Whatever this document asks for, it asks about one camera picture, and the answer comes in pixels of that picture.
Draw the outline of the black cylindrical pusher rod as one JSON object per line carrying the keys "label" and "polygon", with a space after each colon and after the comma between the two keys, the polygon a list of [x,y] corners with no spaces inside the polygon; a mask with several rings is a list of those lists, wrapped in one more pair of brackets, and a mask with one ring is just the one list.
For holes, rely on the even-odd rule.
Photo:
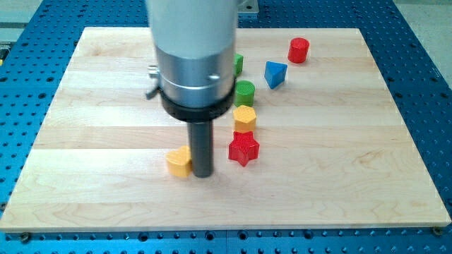
{"label": "black cylindrical pusher rod", "polygon": [[187,123],[189,148],[194,175],[206,178],[213,174],[213,120],[222,116],[232,106],[234,88],[220,101],[208,107],[183,107],[160,92],[165,111],[175,119]]}

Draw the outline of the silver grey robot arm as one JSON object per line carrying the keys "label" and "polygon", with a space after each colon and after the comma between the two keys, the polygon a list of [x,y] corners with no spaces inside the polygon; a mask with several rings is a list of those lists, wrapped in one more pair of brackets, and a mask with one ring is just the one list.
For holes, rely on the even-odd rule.
{"label": "silver grey robot arm", "polygon": [[149,0],[146,3],[157,63],[149,68],[165,111],[188,128],[194,175],[213,166],[213,120],[232,106],[235,34],[242,11],[256,1]]}

